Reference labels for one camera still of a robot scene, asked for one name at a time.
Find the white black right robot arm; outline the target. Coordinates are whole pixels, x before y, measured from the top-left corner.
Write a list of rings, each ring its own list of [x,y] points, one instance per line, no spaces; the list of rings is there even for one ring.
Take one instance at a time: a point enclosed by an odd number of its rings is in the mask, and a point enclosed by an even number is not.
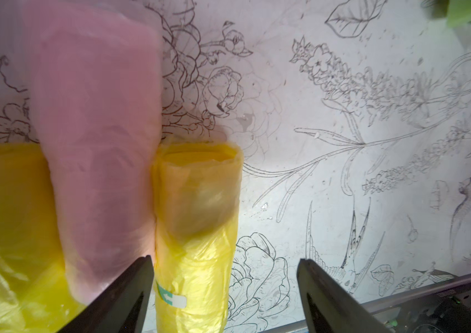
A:
[[[376,318],[390,332],[471,332],[471,283],[402,302]]]

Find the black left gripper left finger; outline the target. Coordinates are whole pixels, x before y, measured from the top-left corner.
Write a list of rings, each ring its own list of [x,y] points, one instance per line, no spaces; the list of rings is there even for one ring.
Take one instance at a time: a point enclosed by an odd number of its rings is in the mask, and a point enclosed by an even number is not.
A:
[[[138,258],[58,333],[141,332],[153,281],[152,258]]]

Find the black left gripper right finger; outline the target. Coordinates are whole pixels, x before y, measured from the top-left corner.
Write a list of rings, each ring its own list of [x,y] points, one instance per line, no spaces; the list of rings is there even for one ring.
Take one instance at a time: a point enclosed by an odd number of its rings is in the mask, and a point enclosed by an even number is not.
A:
[[[388,332],[315,261],[301,259],[297,282],[309,332]]]

